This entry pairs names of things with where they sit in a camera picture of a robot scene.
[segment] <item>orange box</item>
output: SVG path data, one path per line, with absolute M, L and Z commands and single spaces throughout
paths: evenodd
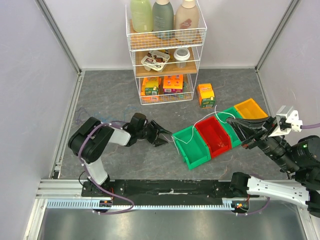
M 163 80 L 164 94 L 177 94 L 182 93 L 184 88 L 184 76 L 172 75 L 165 76 Z
M 211 83 L 199 84 L 197 87 L 199 104 L 201 108 L 213 108 L 216 102 L 215 92 Z
M 146 92 L 145 92 L 145 89 L 146 89 L 146 83 L 148 81 L 154 81 L 158 79 L 158 82 L 159 82 L 159 86 L 161 85 L 161 78 L 156 76 L 156 77 L 145 77 L 143 78 L 143 82 L 142 82 L 142 86 L 141 86 L 141 97 L 143 97 L 143 100 L 144 101 L 148 101 L 150 103 L 152 102 L 156 102 L 159 100 L 159 97 L 158 95 L 154 95 L 154 96 L 146 96 Z

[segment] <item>white cable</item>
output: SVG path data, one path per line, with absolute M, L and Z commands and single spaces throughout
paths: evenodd
M 181 139 L 179 139 L 179 138 L 177 138 L 177 137 L 175 137 L 175 136 L 172 136 L 172 139 L 177 139 L 178 141 L 180 141 L 180 142 L 182 142 L 182 143 L 184 143 L 184 144 L 186 144 L 186 145 L 189 144 L 189 143 L 191 142 L 191 140 L 194 138 L 194 128 L 195 128 L 196 124 L 199 123 L 199 122 L 201 122 L 201 121 L 204 120 L 206 117 L 208 117 L 208 116 L 210 116 L 210 115 L 212 115 L 212 114 L 215 114 L 216 118 L 217 118 L 220 122 L 222 122 L 222 123 L 224 123 L 224 124 L 226 124 L 226 122 L 221 121 L 221 119 L 218 117 L 217 113 L 228 114 L 228 115 L 231 115 L 234 119 L 236 119 L 236 117 L 235 117 L 233 114 L 231 114 L 231 113 L 229 113 L 229 112 L 224 112 L 224 111 L 216 111 L 216 109 L 217 109 L 217 105 L 215 105 L 215 107 L 214 107 L 214 112 L 211 112 L 211 113 L 209 113 L 208 115 L 204 116 L 202 119 L 200 119 L 199 121 L 197 121 L 197 122 L 192 126 L 192 135 L 191 135 L 191 138 L 190 138 L 190 140 L 189 140 L 188 142 L 185 142 L 185 141 L 183 141 L 183 140 L 181 140 Z M 180 155 L 179 149 L 178 149 L 178 147 L 177 147 L 177 145 L 176 145 L 176 143 L 175 143 L 174 140 L 173 140 L 173 142 L 174 142 L 174 145 L 175 145 L 175 147 L 176 147 L 176 149 L 177 149 L 177 151 L 178 151 L 178 154 Z
M 229 115 L 231 115 L 234 119 L 236 119 L 236 117 L 235 117 L 233 114 L 229 113 L 229 112 L 216 111 L 217 106 L 218 106 L 218 105 L 215 105 L 215 107 L 214 107 L 215 117 L 216 117 L 221 123 L 226 124 L 227 122 L 222 121 L 222 120 L 218 117 L 218 114 L 217 114 L 217 113 L 219 113 L 219 114 L 229 114 Z
M 169 140 L 164 134 L 161 134 L 169 143 L 172 143 L 172 142 L 174 142 L 173 140 L 171 141 L 171 140 Z

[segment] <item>white wall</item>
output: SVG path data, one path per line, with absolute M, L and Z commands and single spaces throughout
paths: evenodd
M 303 124 L 320 122 L 320 1 L 303 0 L 289 20 L 260 71 L 270 108 L 294 106 Z M 320 128 L 291 133 L 297 140 L 319 135 Z
M 34 0 L 0 2 L 0 239 L 23 238 L 77 74 Z
M 176 10 L 181 0 L 171 0 Z M 253 67 L 290 0 L 199 0 L 208 31 L 202 67 Z M 81 68 L 130 68 L 125 4 L 46 0 Z

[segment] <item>gray floor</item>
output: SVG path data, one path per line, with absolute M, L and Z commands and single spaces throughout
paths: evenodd
M 201 69 L 197 83 L 212 84 L 218 111 L 249 98 L 253 98 L 266 111 L 253 69 Z M 87 71 L 76 110 L 70 134 L 90 116 L 102 122 L 130 121 L 136 112 L 145 114 L 149 120 L 154 119 L 175 133 L 213 111 L 201 109 L 197 95 L 192 101 L 140 105 L 132 70 Z M 131 147 L 109 144 L 102 159 L 106 171 L 114 179 L 230 180 L 234 172 L 256 174 L 265 179 L 286 178 L 258 148 L 246 150 L 240 146 L 193 170 L 183 163 L 172 142 L 160 147 L 153 147 L 147 141 L 139 141 Z M 75 179 L 82 171 L 77 157 L 66 148 L 60 178 Z

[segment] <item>white wire rack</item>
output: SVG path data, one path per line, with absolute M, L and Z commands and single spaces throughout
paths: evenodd
M 183 92 L 181 93 L 173 93 L 173 94 L 163 94 L 162 85 L 160 86 L 160 95 L 149 95 L 142 96 L 141 95 L 141 87 L 143 83 L 143 78 L 136 78 L 136 84 L 138 86 L 138 92 L 140 97 L 141 105 L 151 105 L 151 104 L 165 104 L 165 103 L 175 103 L 175 102 L 183 102 L 190 101 L 194 99 L 194 84 L 192 81 L 192 77 L 190 74 L 183 76 Z
M 187 48 L 192 46 L 201 46 L 205 42 L 207 25 L 202 15 L 198 0 L 196 5 L 199 9 L 199 24 L 197 28 L 181 29 L 171 31 L 154 31 L 154 32 L 135 32 L 131 13 L 128 7 L 125 7 L 126 17 L 126 36 L 130 51 L 146 51 L 157 49 L 174 49 Z M 171 36 L 171 39 L 164 40 L 159 36 Z
M 130 57 L 132 61 L 140 103 L 142 105 L 190 101 L 194 98 L 203 46 L 207 33 L 207 25 L 204 20 L 198 0 L 196 0 L 196 5 L 199 9 L 199 24 L 197 28 L 144 33 L 137 33 L 134 31 L 130 8 L 127 6 L 125 7 L 126 36 L 128 48 L 130 51 Z M 163 36 L 163 34 L 165 34 L 166 36 L 169 35 L 172 38 L 159 38 L 160 36 Z M 177 60 L 175 60 L 174 58 L 168 61 L 162 72 L 157 72 L 155 70 L 148 71 L 141 63 L 143 57 L 147 55 L 147 53 L 151 50 L 169 50 L 170 54 L 173 55 L 174 51 L 177 48 L 188 48 L 190 51 L 190 58 L 185 61 L 186 66 L 183 68 L 177 67 Z M 144 78 L 170 75 L 185 76 L 184 83 L 185 85 L 187 85 L 187 87 L 183 89 L 183 92 L 174 94 L 163 94 L 163 92 L 160 90 L 160 95 L 141 95 L 141 86 Z

